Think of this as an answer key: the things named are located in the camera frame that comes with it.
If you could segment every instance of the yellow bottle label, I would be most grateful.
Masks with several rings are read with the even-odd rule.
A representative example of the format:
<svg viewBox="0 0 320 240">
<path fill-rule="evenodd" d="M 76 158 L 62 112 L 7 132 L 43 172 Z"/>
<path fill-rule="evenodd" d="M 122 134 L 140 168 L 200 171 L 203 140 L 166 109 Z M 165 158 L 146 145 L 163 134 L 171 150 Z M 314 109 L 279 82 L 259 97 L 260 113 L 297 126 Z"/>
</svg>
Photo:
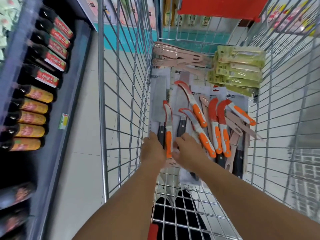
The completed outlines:
<svg viewBox="0 0 320 240">
<path fill-rule="evenodd" d="M 54 99 L 54 96 L 52 93 L 34 86 L 31 86 L 31 90 L 28 94 L 26 94 L 26 97 L 39 100 L 45 103 L 51 103 Z"/>
<path fill-rule="evenodd" d="M 41 147 L 41 141 L 35 138 L 14 138 L 13 147 L 10 150 L 13 151 L 35 151 Z"/>
<path fill-rule="evenodd" d="M 18 123 L 44 125 L 46 123 L 46 117 L 37 113 L 21 111 L 21 118 Z"/>
<path fill-rule="evenodd" d="M 24 99 L 24 104 L 21 107 L 22 110 L 36 112 L 39 114 L 45 114 L 48 112 L 49 107 L 46 104 L 39 103 L 37 101 L 33 101 L 31 99 Z"/>
<path fill-rule="evenodd" d="M 20 128 L 16 137 L 43 137 L 45 129 L 42 126 L 31 124 L 19 124 Z"/>
</svg>

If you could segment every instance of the metal wire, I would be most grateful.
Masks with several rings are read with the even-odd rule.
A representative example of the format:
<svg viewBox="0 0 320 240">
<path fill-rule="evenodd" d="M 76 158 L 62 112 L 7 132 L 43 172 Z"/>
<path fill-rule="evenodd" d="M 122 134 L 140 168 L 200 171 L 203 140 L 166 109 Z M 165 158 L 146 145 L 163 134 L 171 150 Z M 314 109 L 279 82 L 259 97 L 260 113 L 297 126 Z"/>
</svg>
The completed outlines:
<svg viewBox="0 0 320 240">
<path fill-rule="evenodd" d="M 205 28 L 189 27 L 186 21 L 175 25 L 175 18 L 179 24 L 180 15 L 174 17 L 173 0 L 170 1 L 173 25 L 165 27 L 164 0 L 154 0 L 156 30 L 150 26 L 147 0 L 128 0 L 128 3 L 118 0 L 114 5 L 111 0 L 107 1 L 116 15 L 114 19 L 109 18 L 102 8 L 103 0 L 98 0 L 100 136 L 105 201 L 140 164 L 142 139 L 149 126 L 153 42 L 168 42 L 209 55 L 214 54 L 217 45 L 250 45 L 266 50 L 259 96 L 249 99 L 249 115 L 257 122 L 252 129 L 264 140 L 255 140 L 248 149 L 248 171 L 243 179 L 320 222 L 320 79 L 317 75 L 320 0 L 305 3 L 305 0 L 269 0 L 261 13 L 262 21 L 252 27 L 249 22 L 246 27 L 239 27 L 241 20 L 212 17 Z M 276 5 L 284 5 L 284 9 L 269 22 L 272 15 L 269 11 Z M 126 15 L 126 10 L 131 10 L 132 15 Z M 293 13 L 295 17 L 285 22 Z M 298 33 L 301 16 L 311 24 L 308 31 Z M 282 30 L 273 27 L 276 21 L 279 21 L 278 27 L 285 24 Z M 199 86 L 207 85 L 205 80 L 195 79 L 194 82 Z M 179 168 L 162 170 L 154 192 L 151 222 L 163 225 L 162 239 L 168 226 L 174 227 L 175 239 L 181 229 L 187 230 L 190 239 L 194 232 L 202 239 L 206 239 L 207 234 L 217 240 L 241 239 L 210 190 L 203 185 L 180 184 L 178 171 Z M 159 198 L 167 199 L 170 204 L 166 200 L 164 204 L 158 203 Z M 156 207 L 162 207 L 162 219 L 154 218 Z M 167 219 L 166 209 L 173 211 L 172 220 Z M 185 211 L 184 223 L 177 217 L 180 211 Z"/>
</svg>

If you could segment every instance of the shelf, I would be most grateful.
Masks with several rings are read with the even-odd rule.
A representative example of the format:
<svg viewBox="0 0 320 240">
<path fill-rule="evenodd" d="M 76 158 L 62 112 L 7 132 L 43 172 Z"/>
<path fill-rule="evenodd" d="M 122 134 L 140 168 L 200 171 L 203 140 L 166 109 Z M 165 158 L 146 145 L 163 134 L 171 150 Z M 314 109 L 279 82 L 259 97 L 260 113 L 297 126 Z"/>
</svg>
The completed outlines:
<svg viewBox="0 0 320 240">
<path fill-rule="evenodd" d="M 45 137 L 45 146 L 40 150 L 30 152 L 30 158 L 37 170 L 38 182 L 37 190 L 31 198 L 31 221 L 27 225 L 27 235 L 30 240 L 43 238 L 82 84 L 91 40 L 91 28 L 85 21 L 76 20 L 75 34 L 69 72 L 63 75 L 63 86 L 58 91 L 57 101 L 52 105 L 50 131 Z M 69 115 L 65 129 L 59 129 L 62 114 Z"/>
<path fill-rule="evenodd" d="M 5 62 L 0 70 L 0 126 L 6 117 L 9 101 L 13 94 L 13 83 L 17 81 L 27 52 L 26 41 L 31 37 L 42 0 L 24 0 L 20 18 L 9 37 L 5 50 Z"/>
</svg>

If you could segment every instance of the red bottle label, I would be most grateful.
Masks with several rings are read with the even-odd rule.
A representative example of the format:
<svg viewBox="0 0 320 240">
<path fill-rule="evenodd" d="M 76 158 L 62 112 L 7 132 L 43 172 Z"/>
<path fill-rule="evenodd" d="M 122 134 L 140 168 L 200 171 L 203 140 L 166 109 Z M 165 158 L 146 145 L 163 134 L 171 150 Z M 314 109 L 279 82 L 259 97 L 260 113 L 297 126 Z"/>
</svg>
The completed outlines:
<svg viewBox="0 0 320 240">
<path fill-rule="evenodd" d="M 65 24 L 64 21 L 60 17 L 56 17 L 54 19 L 54 25 L 60 30 L 68 39 L 71 39 L 73 36 L 73 32 L 71 29 Z"/>
<path fill-rule="evenodd" d="M 68 48 L 70 46 L 70 41 L 59 32 L 57 28 L 53 28 L 50 32 L 50 35 L 53 36 L 64 48 Z"/>
<path fill-rule="evenodd" d="M 54 38 L 51 38 L 49 40 L 48 48 L 53 50 L 61 58 L 63 58 L 63 59 L 67 58 L 67 55 L 68 55 L 67 50 L 65 48 L 63 48 L 62 45 Z"/>
<path fill-rule="evenodd" d="M 59 58 L 54 52 L 50 50 L 47 52 L 46 58 L 44 61 L 48 62 L 51 66 L 57 68 L 59 71 L 62 71 L 62 72 L 66 69 L 66 66 L 67 66 L 64 60 Z"/>
<path fill-rule="evenodd" d="M 40 69 L 38 71 L 37 77 L 35 79 L 53 88 L 56 88 L 59 83 L 59 78 L 55 77 L 54 75 L 51 75 L 50 73 L 46 72 L 43 69 Z"/>
</svg>

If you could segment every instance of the metal wire cart basket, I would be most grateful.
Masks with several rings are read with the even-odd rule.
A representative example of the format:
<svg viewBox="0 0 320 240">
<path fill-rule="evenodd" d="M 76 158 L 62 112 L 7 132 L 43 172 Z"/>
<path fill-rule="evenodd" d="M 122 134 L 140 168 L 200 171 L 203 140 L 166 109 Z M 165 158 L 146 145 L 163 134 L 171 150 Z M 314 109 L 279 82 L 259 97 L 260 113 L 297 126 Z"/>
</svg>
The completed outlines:
<svg viewBox="0 0 320 240">
<path fill-rule="evenodd" d="M 104 1 L 108 6 L 103 9 Z M 251 129 L 263 140 L 251 138 L 247 168 L 240 177 L 320 222 L 319 2 L 261 0 L 257 4 L 261 7 L 258 15 L 244 8 L 241 17 L 207 10 L 186 13 L 188 0 L 118 0 L 116 5 L 111 0 L 98 0 L 105 201 L 138 168 L 142 140 L 152 129 L 154 42 L 211 56 L 218 45 L 256 46 L 266 52 L 263 81 L 252 97 L 246 97 L 245 104 L 248 115 L 256 121 Z M 198 0 L 195 10 L 208 3 L 212 0 Z M 198 21 L 190 18 L 195 14 Z M 105 71 L 114 72 L 114 76 L 106 77 Z M 173 67 L 169 101 L 175 87 L 174 76 Z M 194 76 L 193 84 L 213 87 L 200 76 Z M 108 121 L 110 116 L 116 118 L 115 124 Z M 154 205 L 164 208 L 164 214 L 166 209 L 176 217 L 184 214 L 185 222 L 165 222 L 164 216 L 158 217 L 155 211 L 151 222 L 165 222 L 173 227 L 174 234 L 181 227 L 187 235 L 191 230 L 198 231 L 202 239 L 241 239 L 210 190 L 203 184 L 180 183 L 179 170 L 176 166 L 162 169 Z M 159 197 L 167 201 L 157 202 Z M 162 239 L 166 231 L 169 228 L 164 227 Z"/>
</svg>

